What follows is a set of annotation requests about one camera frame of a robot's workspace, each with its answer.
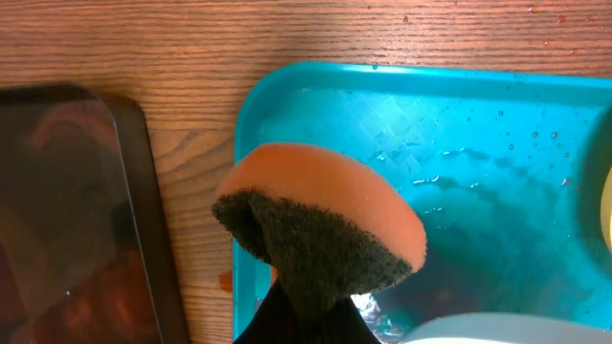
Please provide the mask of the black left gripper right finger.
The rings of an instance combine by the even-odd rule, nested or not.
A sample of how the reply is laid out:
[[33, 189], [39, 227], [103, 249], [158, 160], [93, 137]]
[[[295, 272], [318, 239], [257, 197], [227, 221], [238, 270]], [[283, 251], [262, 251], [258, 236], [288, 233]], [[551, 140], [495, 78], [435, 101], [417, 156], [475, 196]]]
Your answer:
[[318, 344], [380, 344], [350, 297], [339, 300], [319, 320]]

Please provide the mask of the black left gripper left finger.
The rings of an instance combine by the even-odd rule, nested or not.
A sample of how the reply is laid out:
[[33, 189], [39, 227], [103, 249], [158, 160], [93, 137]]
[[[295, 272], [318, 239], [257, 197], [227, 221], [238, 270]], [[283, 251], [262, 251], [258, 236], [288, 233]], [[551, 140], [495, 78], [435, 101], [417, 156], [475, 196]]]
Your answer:
[[297, 324], [292, 304], [276, 280], [248, 327], [233, 344], [296, 344]]

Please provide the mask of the orange green scrub sponge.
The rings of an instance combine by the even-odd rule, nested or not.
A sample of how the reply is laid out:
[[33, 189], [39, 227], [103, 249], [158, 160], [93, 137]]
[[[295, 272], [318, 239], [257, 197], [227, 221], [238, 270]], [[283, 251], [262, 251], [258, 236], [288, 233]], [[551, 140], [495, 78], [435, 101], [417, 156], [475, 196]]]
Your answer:
[[314, 145], [256, 147], [221, 182], [211, 211], [275, 268], [304, 317], [392, 287], [426, 260], [424, 226], [398, 191], [361, 162]]

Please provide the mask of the light blue plate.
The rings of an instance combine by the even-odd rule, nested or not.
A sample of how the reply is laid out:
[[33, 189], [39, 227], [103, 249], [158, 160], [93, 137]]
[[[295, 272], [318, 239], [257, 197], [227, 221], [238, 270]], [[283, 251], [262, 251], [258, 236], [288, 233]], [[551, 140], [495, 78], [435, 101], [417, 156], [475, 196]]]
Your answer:
[[476, 312], [417, 327], [407, 344], [611, 344], [611, 332], [534, 315]]

